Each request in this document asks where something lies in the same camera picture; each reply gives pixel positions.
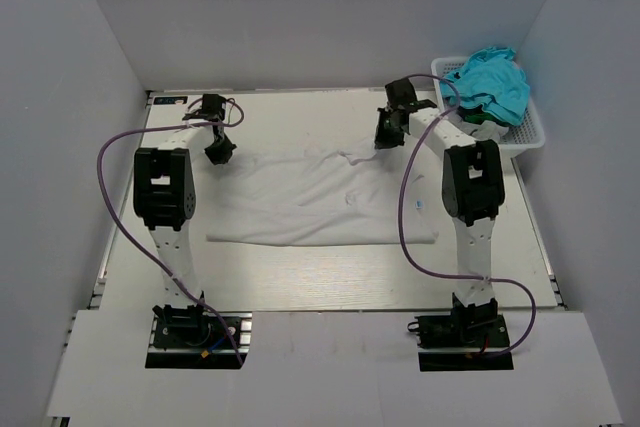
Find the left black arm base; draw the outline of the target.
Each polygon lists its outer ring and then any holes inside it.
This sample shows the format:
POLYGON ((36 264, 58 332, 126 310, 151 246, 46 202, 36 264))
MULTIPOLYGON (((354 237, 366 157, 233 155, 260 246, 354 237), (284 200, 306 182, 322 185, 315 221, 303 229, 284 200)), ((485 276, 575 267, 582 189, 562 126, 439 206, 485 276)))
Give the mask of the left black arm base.
POLYGON ((152 323, 145 368, 151 370, 240 370, 251 341, 252 314, 223 317, 227 327, 207 313, 152 323))

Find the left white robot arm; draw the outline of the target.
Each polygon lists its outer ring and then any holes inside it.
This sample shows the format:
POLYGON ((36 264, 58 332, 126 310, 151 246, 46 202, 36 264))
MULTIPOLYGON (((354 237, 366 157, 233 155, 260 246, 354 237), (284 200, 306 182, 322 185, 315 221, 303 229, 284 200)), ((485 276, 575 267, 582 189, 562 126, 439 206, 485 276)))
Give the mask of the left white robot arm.
POLYGON ((166 307, 187 309, 204 298, 189 236, 196 210, 192 162, 201 155, 213 165, 230 161, 236 145, 225 128, 234 123, 231 111, 236 108, 233 98, 204 94, 187 108, 181 128, 159 146, 141 147, 134 155, 134 212, 163 264, 166 307))

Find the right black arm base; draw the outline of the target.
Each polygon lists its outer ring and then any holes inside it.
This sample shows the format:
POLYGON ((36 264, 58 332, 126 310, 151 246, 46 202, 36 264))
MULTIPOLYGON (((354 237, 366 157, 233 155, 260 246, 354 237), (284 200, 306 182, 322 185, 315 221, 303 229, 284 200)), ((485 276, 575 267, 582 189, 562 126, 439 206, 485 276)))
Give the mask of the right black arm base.
POLYGON ((497 355, 510 347, 510 338, 503 315, 491 324, 463 332, 452 316, 417 316, 407 324, 407 331, 416 337, 419 370, 436 372, 512 371, 510 352, 497 355))

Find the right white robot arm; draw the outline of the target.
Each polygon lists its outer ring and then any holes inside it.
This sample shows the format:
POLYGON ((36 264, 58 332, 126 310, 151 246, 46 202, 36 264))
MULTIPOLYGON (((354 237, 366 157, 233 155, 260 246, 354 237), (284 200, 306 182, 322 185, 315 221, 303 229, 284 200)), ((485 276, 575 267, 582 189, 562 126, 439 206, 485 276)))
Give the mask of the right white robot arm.
POLYGON ((492 140, 478 140, 455 126, 448 116, 455 106, 441 111, 417 96, 412 76, 385 85, 387 104, 378 110, 374 137, 376 149, 401 147, 405 138, 416 139, 402 176, 397 207, 400 246, 416 270, 434 278, 453 280, 451 331, 461 344, 472 346, 484 338, 488 324, 498 316, 491 281, 491 239, 499 208, 505 200, 501 155, 492 140), (444 274, 418 265, 410 254, 404 229, 406 188, 422 147, 442 165, 441 198, 456 234, 457 272, 444 274))

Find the white t-shirt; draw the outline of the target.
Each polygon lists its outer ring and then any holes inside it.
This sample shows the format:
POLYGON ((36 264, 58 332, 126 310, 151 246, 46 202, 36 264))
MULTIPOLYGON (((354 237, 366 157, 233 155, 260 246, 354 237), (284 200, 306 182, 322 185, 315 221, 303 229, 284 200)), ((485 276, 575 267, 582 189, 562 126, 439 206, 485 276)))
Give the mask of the white t-shirt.
POLYGON ((274 247, 433 244, 438 232, 423 169, 410 150, 240 152, 204 162, 196 214, 210 242, 274 247))

